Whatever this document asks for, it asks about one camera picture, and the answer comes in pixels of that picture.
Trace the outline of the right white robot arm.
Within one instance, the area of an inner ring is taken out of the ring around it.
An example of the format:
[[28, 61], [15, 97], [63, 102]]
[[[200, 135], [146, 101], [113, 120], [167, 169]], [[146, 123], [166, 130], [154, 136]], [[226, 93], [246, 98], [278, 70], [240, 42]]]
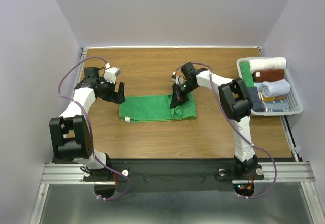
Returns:
[[173, 81], [171, 109], [188, 102], [189, 94], [198, 87], [213, 91], [222, 113], [233, 130], [234, 174], [239, 178], [253, 174], [258, 166], [250, 132], [253, 102], [243, 79], [225, 78], [213, 73], [210, 67], [196, 68], [192, 62], [176, 69], [171, 78]]

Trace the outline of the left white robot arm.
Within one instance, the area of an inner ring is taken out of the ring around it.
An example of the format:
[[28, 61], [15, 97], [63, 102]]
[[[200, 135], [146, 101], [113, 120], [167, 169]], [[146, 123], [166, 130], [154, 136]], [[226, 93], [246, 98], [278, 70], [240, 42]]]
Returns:
[[116, 104], [126, 101], [125, 84], [116, 83], [120, 68], [106, 65], [104, 69], [101, 75], [98, 67], [85, 68], [84, 78], [75, 86], [67, 108], [49, 122], [54, 157], [81, 164], [84, 173], [101, 181], [117, 178], [117, 173], [113, 172], [109, 156], [94, 147], [88, 112], [98, 98]]

